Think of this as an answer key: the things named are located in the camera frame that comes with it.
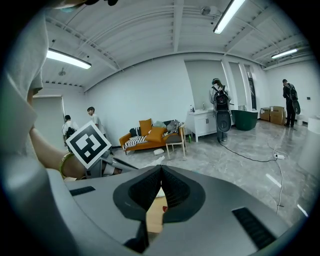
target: ceiling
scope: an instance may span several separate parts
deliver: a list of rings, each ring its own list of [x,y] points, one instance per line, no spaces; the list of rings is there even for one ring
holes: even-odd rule
[[[119,0],[83,5],[73,12],[46,11],[49,47],[92,64],[82,69],[47,59],[44,83],[94,86],[134,64],[170,54],[223,53],[264,66],[281,62],[272,55],[299,47],[308,53],[307,40],[270,0],[246,0],[221,34],[213,33],[227,0]],[[201,8],[215,6],[215,15]]]

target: white cabinet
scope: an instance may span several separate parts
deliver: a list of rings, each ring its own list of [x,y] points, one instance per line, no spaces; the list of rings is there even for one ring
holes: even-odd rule
[[[213,109],[188,112],[186,127],[195,134],[196,142],[198,142],[199,136],[216,133],[217,124],[216,119],[214,118]]]

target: wooden surface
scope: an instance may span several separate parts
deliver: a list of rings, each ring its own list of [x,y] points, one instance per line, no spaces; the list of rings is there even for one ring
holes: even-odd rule
[[[162,231],[163,206],[168,206],[165,196],[156,198],[147,211],[146,229],[148,232],[160,233]]]

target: white wall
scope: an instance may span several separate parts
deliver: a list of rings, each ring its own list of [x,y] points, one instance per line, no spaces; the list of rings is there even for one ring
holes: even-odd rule
[[[308,117],[319,115],[320,111],[320,70],[316,61],[300,62],[266,71],[270,91],[270,105],[286,107],[283,98],[282,80],[292,83],[298,93],[298,101],[303,121]]]
[[[236,96],[238,98],[238,106],[247,106],[246,91],[244,79],[241,75],[239,63],[230,62],[232,75],[235,83]]]
[[[39,96],[62,96],[64,114],[70,115],[71,120],[75,121],[79,127],[90,121],[87,108],[87,99],[83,93],[83,88],[64,84],[43,85],[43,89],[36,95]]]
[[[62,135],[62,127],[65,123],[62,98],[60,96],[37,97],[33,99],[32,106],[37,113],[34,126],[51,145],[57,149],[66,150]]]
[[[221,61],[187,61],[186,69],[191,84],[194,108],[201,110],[203,102],[206,108],[212,108],[210,102],[209,89],[212,87],[212,80],[219,78],[223,85],[227,84],[226,75]]]
[[[138,127],[139,120],[185,122],[190,105],[194,105],[182,56],[137,64],[100,82],[86,94],[113,146],[120,145],[119,138]]]

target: marble floor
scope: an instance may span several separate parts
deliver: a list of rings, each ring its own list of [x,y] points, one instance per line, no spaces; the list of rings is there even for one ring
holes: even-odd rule
[[[289,226],[305,218],[297,205],[309,213],[318,197],[320,181],[297,164],[306,134],[306,126],[295,125],[292,129],[260,120],[250,131],[233,127],[228,132],[228,141],[225,144],[234,152],[260,161],[273,159],[273,150],[268,146],[268,142],[272,148],[276,147],[288,155],[286,159],[277,162],[283,175],[280,203],[283,207],[279,207],[278,214]],[[154,155],[154,149],[131,151],[125,155],[120,148],[115,149],[114,154],[138,168],[165,156],[161,163],[163,165],[231,182],[274,211],[277,210],[281,188],[266,176],[268,174],[281,184],[280,169],[275,161],[257,162],[236,155],[218,143],[216,134],[199,137],[198,143],[193,138],[191,143],[187,143],[186,159],[183,158],[179,145],[175,146],[174,152],[169,148],[171,160],[168,160],[166,147],[163,149],[164,154],[161,155]]]

